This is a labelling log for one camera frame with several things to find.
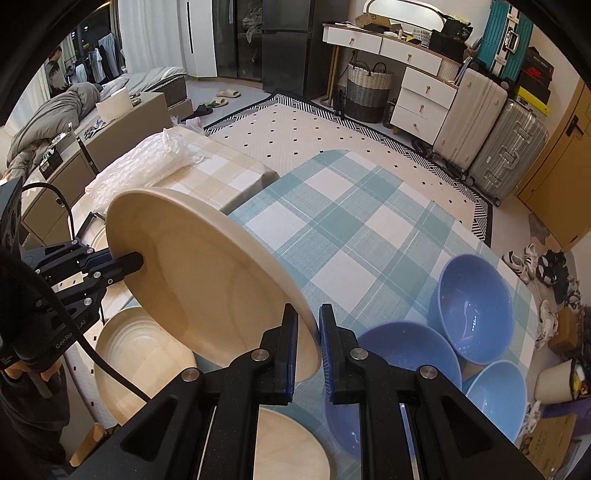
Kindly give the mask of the oval mirror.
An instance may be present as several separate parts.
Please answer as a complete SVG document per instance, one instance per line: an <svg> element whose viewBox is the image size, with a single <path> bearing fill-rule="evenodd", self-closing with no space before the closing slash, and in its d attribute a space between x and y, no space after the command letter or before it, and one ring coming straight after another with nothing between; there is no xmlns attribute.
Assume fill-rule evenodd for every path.
<svg viewBox="0 0 591 480"><path fill-rule="evenodd" d="M441 31L449 19L440 9L422 1L367 0L363 12L429 31Z"/></svg>

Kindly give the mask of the woven laundry basket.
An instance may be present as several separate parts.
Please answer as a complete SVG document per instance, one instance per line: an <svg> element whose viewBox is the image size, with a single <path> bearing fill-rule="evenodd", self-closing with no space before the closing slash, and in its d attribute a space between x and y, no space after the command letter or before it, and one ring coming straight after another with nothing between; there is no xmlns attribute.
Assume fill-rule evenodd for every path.
<svg viewBox="0 0 591 480"><path fill-rule="evenodd" d="M349 63L345 115L361 122L380 122L393 82L394 73L384 62L373 68L362 61Z"/></svg>

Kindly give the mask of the white drawer cabinet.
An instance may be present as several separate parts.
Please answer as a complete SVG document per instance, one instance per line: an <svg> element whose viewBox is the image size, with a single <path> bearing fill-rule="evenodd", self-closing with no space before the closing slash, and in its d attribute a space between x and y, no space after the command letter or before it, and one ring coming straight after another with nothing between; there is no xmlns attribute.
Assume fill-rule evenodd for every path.
<svg viewBox="0 0 591 480"><path fill-rule="evenodd" d="M407 68L391 124L433 145L448 116L458 88L437 77Z"/></svg>

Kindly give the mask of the beige suitcase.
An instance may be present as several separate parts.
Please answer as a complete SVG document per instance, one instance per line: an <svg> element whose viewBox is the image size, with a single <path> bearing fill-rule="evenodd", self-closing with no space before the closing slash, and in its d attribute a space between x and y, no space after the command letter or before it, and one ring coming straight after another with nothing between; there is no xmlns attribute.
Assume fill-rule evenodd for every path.
<svg viewBox="0 0 591 480"><path fill-rule="evenodd" d="M484 145L508 98L500 85L467 69L433 152L466 172Z"/></svg>

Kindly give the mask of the grey blanket on sofa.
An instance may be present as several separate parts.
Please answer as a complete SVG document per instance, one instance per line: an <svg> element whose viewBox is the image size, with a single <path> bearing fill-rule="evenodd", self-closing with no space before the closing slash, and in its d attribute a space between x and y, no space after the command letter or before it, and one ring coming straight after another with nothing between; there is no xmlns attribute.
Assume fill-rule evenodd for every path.
<svg viewBox="0 0 591 480"><path fill-rule="evenodd" d="M123 74L104 84L83 82L42 104L13 137L7 154L4 177L29 177L41 163L49 144L64 132L83 136L101 118L97 105L125 90L140 103L130 112L107 124L107 131L87 138L91 158L102 170L145 137L172 125L179 116L173 106L187 101L186 71L181 67L159 67L146 72Z"/></svg>

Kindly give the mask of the white trash bin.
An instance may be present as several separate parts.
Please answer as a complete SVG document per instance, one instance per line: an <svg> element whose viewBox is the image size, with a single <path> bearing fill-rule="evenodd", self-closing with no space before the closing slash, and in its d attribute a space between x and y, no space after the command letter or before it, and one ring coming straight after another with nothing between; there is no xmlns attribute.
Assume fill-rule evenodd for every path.
<svg viewBox="0 0 591 480"><path fill-rule="evenodd" d="M590 394L589 381L583 365L575 359L541 372L534 398L542 404L566 403Z"/></svg>

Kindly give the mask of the dark blue bowl front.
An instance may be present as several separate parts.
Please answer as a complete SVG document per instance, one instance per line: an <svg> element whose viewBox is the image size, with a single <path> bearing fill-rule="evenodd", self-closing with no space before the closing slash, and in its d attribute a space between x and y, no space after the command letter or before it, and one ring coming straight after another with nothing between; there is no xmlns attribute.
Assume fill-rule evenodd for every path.
<svg viewBox="0 0 591 480"><path fill-rule="evenodd" d="M332 339L343 331L321 323L322 365L329 388L325 394L325 416L329 430L339 445L349 455L359 457L362 453L359 408L352 404L332 404L331 388L335 386L332 374L337 371L332 365L337 352ZM411 397L416 371L422 366L431 366L456 387L462 386L460 364L453 348L429 326L410 321L384 323L363 333L358 345L389 363L389 367L382 370L381 377L391 375L387 390L399 402Z"/></svg>

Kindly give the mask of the bubble wrap bag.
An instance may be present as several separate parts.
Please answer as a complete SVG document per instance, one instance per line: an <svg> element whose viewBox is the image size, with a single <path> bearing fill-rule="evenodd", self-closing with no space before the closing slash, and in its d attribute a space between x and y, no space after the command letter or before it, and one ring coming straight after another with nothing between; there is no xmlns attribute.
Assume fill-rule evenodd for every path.
<svg viewBox="0 0 591 480"><path fill-rule="evenodd" d="M85 195L93 212L105 214L119 194L155 186L178 170L197 166L204 159L180 134L164 129L146 137L108 165L86 186Z"/></svg>

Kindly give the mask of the wooden door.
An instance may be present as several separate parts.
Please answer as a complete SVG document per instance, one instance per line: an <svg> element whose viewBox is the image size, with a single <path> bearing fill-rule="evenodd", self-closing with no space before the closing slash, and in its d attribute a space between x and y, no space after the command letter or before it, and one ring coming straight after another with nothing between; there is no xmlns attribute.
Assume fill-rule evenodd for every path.
<svg viewBox="0 0 591 480"><path fill-rule="evenodd" d="M590 231L590 89L583 81L518 198L565 249Z"/></svg>

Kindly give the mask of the light blue bowl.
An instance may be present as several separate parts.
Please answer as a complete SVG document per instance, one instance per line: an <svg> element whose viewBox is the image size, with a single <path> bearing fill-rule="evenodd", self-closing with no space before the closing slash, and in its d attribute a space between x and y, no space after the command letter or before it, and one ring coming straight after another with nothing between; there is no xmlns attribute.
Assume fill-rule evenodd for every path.
<svg viewBox="0 0 591 480"><path fill-rule="evenodd" d="M527 386L517 365L496 361L463 382L462 391L512 442L526 414Z"/></svg>

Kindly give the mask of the cardboard box on floor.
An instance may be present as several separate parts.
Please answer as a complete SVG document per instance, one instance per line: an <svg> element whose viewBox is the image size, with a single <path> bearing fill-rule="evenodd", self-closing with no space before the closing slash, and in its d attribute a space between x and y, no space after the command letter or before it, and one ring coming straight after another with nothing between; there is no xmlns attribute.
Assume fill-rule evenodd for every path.
<svg viewBox="0 0 591 480"><path fill-rule="evenodd" d="M541 472L551 479L562 466L570 448L577 416L542 418L532 433L523 436L520 451Z"/></svg>

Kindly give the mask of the teal suitcase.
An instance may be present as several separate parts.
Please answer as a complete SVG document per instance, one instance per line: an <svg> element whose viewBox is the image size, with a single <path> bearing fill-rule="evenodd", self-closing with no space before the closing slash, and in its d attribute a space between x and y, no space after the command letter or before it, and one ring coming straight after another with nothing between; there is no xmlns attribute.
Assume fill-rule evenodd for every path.
<svg viewBox="0 0 591 480"><path fill-rule="evenodd" d="M493 76L515 82L533 32L533 22L507 1L493 1L477 60Z"/></svg>

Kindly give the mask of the large beige plate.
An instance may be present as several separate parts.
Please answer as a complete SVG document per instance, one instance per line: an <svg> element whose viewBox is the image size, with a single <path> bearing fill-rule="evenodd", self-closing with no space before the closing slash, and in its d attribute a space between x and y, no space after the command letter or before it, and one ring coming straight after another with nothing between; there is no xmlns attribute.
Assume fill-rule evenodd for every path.
<svg viewBox="0 0 591 480"><path fill-rule="evenodd" d="M112 317L97 340L100 357L149 397L154 397L182 370L197 365L193 352L179 343L141 307L126 308ZM100 398L119 425L145 402L94 368Z"/></svg>

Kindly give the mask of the dark blue bowl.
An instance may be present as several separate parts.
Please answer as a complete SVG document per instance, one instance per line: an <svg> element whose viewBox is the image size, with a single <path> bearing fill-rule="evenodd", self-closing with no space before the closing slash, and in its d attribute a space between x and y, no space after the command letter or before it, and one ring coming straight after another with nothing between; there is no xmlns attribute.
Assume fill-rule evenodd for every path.
<svg viewBox="0 0 591 480"><path fill-rule="evenodd" d="M331 388L335 386L332 374L337 371L332 365L337 352L332 339L343 331L321 323L322 365L329 388L325 394L325 416L329 430L339 445L349 455L359 457L362 453L359 408L352 404L332 404ZM411 397L416 371L422 366L431 366L456 387L462 386L460 364L453 348L429 326L410 321L384 323L363 333L358 345L389 363L389 367L382 370L381 377L391 375L387 390L399 402Z"/></svg>
<svg viewBox="0 0 591 480"><path fill-rule="evenodd" d="M515 330L513 301L505 280L477 255L450 259L433 291L428 324L463 361L487 366L501 359Z"/></svg>

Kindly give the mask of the teal checkered tablecloth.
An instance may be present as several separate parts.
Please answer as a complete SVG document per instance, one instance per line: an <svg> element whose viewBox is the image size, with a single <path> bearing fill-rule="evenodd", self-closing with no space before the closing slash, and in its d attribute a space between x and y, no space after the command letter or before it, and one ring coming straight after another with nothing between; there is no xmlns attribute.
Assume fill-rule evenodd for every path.
<svg viewBox="0 0 591 480"><path fill-rule="evenodd" d="M488 246L438 204L363 156L319 153L231 213L276 257L312 311L329 303L339 325L423 323L445 264L486 259L513 298L515 332L506 359L530 368L538 313L528 288Z"/></svg>

